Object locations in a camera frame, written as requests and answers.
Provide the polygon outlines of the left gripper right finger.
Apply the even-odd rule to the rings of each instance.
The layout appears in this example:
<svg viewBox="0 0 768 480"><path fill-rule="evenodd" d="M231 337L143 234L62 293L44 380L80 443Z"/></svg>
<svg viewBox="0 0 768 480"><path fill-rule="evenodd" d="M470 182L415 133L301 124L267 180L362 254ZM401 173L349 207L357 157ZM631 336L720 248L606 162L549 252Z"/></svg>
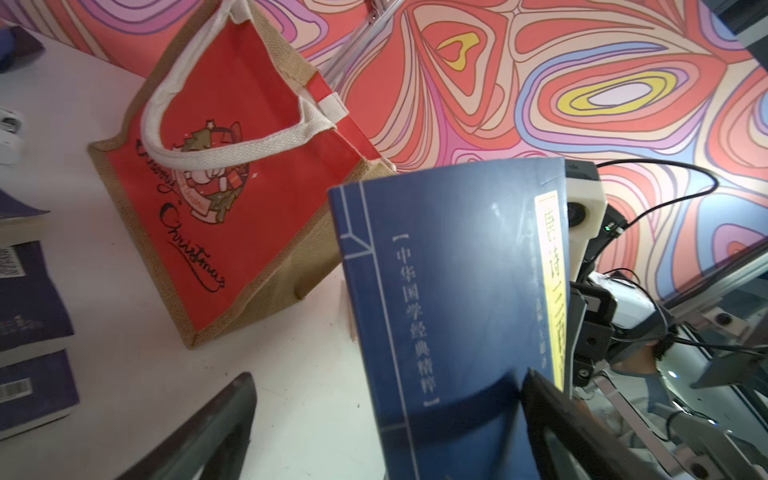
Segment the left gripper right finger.
<svg viewBox="0 0 768 480"><path fill-rule="evenodd" d="M521 404L542 479L575 479L577 467L592 479L662 477L533 369L523 380Z"/></svg>

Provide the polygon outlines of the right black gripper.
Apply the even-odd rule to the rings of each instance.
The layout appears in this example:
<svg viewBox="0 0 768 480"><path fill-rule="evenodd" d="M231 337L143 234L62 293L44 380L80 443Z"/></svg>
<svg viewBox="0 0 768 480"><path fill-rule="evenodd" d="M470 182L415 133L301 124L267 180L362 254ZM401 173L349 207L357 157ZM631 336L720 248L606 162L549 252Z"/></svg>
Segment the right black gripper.
<svg viewBox="0 0 768 480"><path fill-rule="evenodd" d="M565 388L585 387L601 363L625 360L662 339L672 314L634 281L570 284L565 350Z"/></svg>

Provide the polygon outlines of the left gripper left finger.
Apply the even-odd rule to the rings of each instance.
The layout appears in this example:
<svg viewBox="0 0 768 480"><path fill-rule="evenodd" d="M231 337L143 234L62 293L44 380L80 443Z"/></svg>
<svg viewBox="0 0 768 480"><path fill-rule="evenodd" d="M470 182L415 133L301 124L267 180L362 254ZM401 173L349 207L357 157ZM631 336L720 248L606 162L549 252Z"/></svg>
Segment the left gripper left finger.
<svg viewBox="0 0 768 480"><path fill-rule="evenodd" d="M251 438L257 393L243 372L122 479L238 479Z"/></svg>

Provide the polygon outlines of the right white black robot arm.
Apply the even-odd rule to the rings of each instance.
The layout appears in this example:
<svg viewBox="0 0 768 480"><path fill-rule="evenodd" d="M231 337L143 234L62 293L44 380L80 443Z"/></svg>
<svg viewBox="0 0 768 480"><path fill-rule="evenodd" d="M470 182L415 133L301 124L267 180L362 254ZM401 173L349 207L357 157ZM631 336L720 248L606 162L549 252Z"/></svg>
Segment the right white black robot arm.
<svg viewBox="0 0 768 480"><path fill-rule="evenodd" d="M587 282L616 301L614 335L574 397L664 479L767 476L767 283L668 310L623 270Z"/></svg>

